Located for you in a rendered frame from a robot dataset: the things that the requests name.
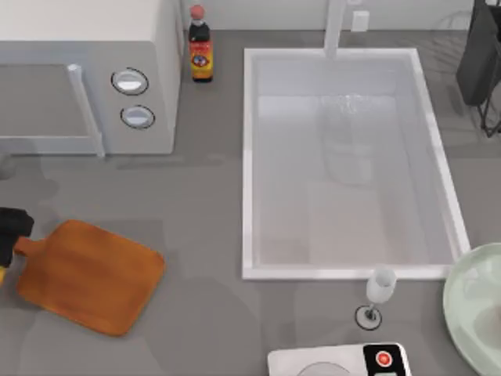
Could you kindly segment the white sink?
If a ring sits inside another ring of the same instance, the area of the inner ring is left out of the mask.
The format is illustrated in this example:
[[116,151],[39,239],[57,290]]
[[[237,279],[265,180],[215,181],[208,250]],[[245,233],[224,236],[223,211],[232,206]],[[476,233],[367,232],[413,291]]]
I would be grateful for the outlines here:
[[441,280],[470,250],[414,48],[246,49],[245,280]]

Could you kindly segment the small microwave knob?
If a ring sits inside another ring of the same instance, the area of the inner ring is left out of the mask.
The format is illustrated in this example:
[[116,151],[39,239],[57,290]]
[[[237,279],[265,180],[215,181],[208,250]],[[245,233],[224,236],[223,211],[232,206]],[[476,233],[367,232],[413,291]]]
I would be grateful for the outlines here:
[[136,105],[121,110],[121,120],[129,128],[146,129],[151,127],[155,120],[155,114],[148,107]]

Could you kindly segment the dark sauce bottle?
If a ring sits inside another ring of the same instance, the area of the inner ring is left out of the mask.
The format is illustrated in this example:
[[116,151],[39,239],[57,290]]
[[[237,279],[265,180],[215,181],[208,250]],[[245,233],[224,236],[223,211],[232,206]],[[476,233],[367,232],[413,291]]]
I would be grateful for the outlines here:
[[214,77],[213,44],[211,29],[206,23],[202,5],[190,8],[189,54],[192,79],[195,82],[211,82]]

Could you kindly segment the large microwave knob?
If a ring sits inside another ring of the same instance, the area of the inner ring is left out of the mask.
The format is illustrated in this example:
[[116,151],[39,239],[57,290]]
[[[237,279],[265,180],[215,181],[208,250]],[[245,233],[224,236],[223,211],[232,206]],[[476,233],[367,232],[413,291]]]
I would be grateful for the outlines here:
[[128,67],[111,75],[112,86],[126,96],[138,96],[149,88],[149,80],[140,70]]

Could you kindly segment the clear wine glass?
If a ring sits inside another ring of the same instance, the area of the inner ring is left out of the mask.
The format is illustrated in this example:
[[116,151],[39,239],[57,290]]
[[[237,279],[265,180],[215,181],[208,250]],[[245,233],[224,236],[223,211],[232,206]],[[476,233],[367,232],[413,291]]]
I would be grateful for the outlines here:
[[379,306],[394,294],[397,276],[388,266],[376,268],[366,284],[366,297],[369,301],[355,310],[355,322],[365,331],[375,331],[382,324],[383,316]]

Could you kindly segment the tall white tap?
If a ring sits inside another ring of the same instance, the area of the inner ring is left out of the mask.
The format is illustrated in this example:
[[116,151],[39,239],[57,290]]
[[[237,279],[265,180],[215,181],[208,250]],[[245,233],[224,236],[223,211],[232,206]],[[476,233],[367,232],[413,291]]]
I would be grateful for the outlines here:
[[328,0],[323,43],[323,51],[328,59],[334,59],[337,54],[347,2],[348,0]]

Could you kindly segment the wooden cutting board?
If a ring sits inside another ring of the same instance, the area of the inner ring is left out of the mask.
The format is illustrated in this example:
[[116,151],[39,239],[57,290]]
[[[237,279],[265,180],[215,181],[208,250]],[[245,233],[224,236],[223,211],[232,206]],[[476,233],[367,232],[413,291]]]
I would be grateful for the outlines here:
[[16,284],[24,300],[112,337],[130,331],[166,270],[159,252],[74,219],[13,250],[25,258]]

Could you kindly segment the white kitchen scale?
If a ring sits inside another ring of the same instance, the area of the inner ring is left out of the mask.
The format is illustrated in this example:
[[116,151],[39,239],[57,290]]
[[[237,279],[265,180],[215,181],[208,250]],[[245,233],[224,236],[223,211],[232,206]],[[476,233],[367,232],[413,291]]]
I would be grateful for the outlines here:
[[278,349],[267,364],[269,376],[413,376],[397,342]]

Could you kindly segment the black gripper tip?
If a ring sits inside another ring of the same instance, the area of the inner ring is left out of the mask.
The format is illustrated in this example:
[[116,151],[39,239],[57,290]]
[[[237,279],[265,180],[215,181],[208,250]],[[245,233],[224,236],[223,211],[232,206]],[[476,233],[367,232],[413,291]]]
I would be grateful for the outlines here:
[[0,286],[13,260],[13,249],[20,237],[29,237],[34,219],[21,208],[0,207]]

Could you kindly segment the pale microwave oven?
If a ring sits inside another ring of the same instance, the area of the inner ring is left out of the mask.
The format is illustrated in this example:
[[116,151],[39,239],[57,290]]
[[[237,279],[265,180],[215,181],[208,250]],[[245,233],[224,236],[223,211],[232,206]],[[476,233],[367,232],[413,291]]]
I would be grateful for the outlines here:
[[[96,155],[67,72],[76,63],[106,155],[170,154],[183,52],[180,0],[0,0],[0,152]],[[128,67],[147,76],[143,94],[112,86]],[[136,105],[154,112],[151,127],[122,122]]]

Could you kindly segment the pale green plate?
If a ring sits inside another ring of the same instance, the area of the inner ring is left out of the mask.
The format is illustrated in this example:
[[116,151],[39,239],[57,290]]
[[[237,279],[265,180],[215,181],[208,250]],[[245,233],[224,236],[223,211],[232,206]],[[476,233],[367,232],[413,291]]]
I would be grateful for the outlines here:
[[442,306],[461,357],[479,376],[501,376],[501,243],[460,257],[445,280]]

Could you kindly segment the white wall socket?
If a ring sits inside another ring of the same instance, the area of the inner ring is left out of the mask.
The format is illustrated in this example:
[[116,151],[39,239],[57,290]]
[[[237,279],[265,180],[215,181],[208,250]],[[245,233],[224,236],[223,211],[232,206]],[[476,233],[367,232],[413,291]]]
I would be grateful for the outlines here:
[[351,32],[366,32],[369,30],[369,11],[354,11],[351,22]]

